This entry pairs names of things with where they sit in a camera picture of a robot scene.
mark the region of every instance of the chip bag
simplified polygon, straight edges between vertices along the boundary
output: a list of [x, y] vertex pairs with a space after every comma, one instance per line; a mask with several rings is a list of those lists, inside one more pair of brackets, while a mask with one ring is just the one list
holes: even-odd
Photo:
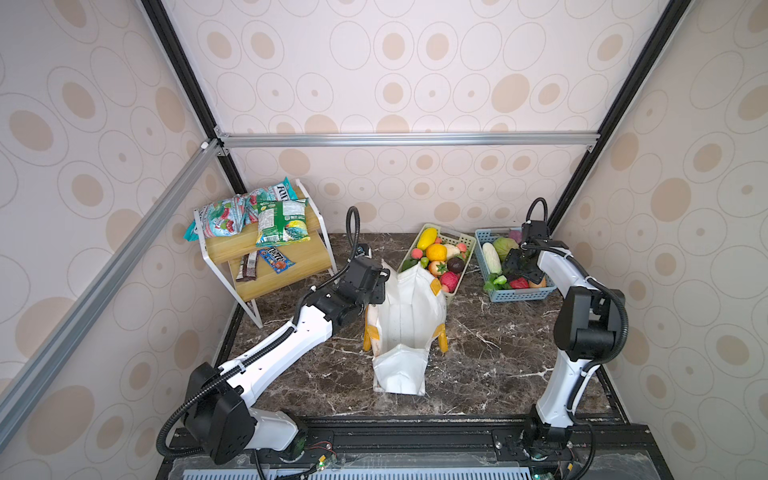
[[293, 191], [288, 177], [277, 185], [267, 188], [257, 188], [247, 196], [245, 206], [245, 224], [256, 223], [259, 219], [258, 204], [284, 200], [298, 200], [299, 197]]
[[305, 209], [306, 199], [259, 203], [259, 240], [256, 246], [277, 247], [309, 241]]
[[[219, 200], [201, 207], [200, 219], [203, 221], [203, 236], [232, 237], [243, 229], [243, 215], [245, 214], [245, 196], [235, 195], [226, 200]], [[197, 240], [194, 221], [184, 234], [188, 241]]]

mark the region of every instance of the candy package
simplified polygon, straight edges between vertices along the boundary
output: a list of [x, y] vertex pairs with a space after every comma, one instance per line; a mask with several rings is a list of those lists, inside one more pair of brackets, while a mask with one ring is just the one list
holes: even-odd
[[243, 255], [240, 259], [240, 269], [235, 276], [236, 282], [250, 282], [256, 279], [256, 261], [259, 259], [259, 252], [253, 251]]
[[259, 250], [259, 255], [275, 270], [275, 273], [282, 273], [296, 265], [275, 247], [263, 248]]
[[306, 199], [258, 204], [259, 240], [257, 247], [275, 247], [309, 241], [306, 231]]
[[[203, 236], [205, 238], [232, 237], [240, 233], [243, 229], [245, 202], [245, 196], [235, 195], [198, 209], [200, 219], [203, 221]], [[190, 242], [197, 240], [194, 222], [187, 229], [184, 238]]]
[[258, 221], [259, 212], [257, 205], [262, 202], [274, 202], [283, 200], [298, 200], [296, 192], [293, 191], [293, 187], [288, 181], [288, 177], [277, 185], [267, 188], [257, 188], [247, 196], [247, 202], [245, 206], [246, 216], [245, 224], [255, 223]]

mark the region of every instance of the white bag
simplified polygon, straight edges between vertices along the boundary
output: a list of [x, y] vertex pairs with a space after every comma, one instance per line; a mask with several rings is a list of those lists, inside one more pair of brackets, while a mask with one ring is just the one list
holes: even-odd
[[415, 265], [405, 272], [384, 263], [391, 273], [386, 298], [366, 313], [366, 335], [373, 348], [375, 392], [421, 395], [426, 393], [424, 372], [429, 346], [438, 336], [445, 338], [445, 294], [440, 282]]

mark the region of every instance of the red pepper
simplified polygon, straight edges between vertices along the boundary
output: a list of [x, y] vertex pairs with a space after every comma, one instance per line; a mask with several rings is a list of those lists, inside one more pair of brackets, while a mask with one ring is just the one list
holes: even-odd
[[509, 286], [510, 286], [510, 287], [512, 287], [512, 288], [514, 288], [514, 289], [518, 289], [518, 288], [529, 288], [529, 287], [528, 287], [528, 281], [527, 281], [525, 278], [523, 278], [523, 277], [520, 277], [520, 278], [518, 278], [518, 279], [512, 280], [512, 281], [509, 283]]

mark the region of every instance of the plastic basket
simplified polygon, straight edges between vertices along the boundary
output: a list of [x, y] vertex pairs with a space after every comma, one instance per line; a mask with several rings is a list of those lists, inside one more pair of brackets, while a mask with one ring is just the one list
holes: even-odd
[[[492, 242], [499, 237], [506, 237], [510, 230], [521, 230], [520, 227], [512, 228], [480, 228], [475, 230], [475, 239], [477, 239], [477, 246], [481, 249], [478, 253], [478, 264], [480, 265], [480, 273], [482, 273], [483, 283], [488, 281], [491, 274], [488, 269], [488, 265], [485, 264], [485, 258], [482, 255], [483, 243]], [[520, 288], [514, 290], [494, 290], [490, 292], [488, 296], [491, 297], [492, 302], [522, 302], [524, 300], [543, 300], [549, 296], [549, 294], [556, 290], [554, 282], [549, 278], [549, 275], [545, 277], [547, 279], [547, 286], [543, 288]]]
[[445, 305], [450, 305], [451, 300], [453, 300], [453, 296], [458, 292], [458, 288], [462, 285], [462, 280], [464, 280], [464, 275], [467, 273], [467, 267], [469, 266], [469, 261], [472, 260], [472, 252], [475, 251], [475, 245], [477, 245], [477, 240], [475, 240], [474, 237], [470, 235], [466, 235], [461, 232], [457, 232], [456, 230], [451, 230], [449, 228], [440, 227], [439, 225], [435, 225], [433, 223], [424, 223], [424, 227], [419, 231], [419, 234], [416, 235], [416, 238], [413, 239], [413, 243], [411, 243], [411, 248], [408, 249], [408, 253], [406, 253], [406, 256], [403, 257], [402, 262], [397, 267], [397, 271], [399, 272], [402, 269], [402, 265], [404, 262], [411, 258], [411, 251], [416, 248], [416, 244], [419, 242], [419, 238], [421, 238], [422, 233], [424, 233], [424, 230], [428, 228], [434, 228], [437, 230], [437, 236], [440, 237], [443, 243], [447, 243], [448, 245], [458, 245], [459, 243], [463, 243], [467, 246], [467, 261], [464, 263], [464, 270], [462, 271], [461, 276], [458, 278], [458, 285], [456, 285], [456, 290], [453, 290], [453, 293], [447, 293], [443, 292], [445, 294]]

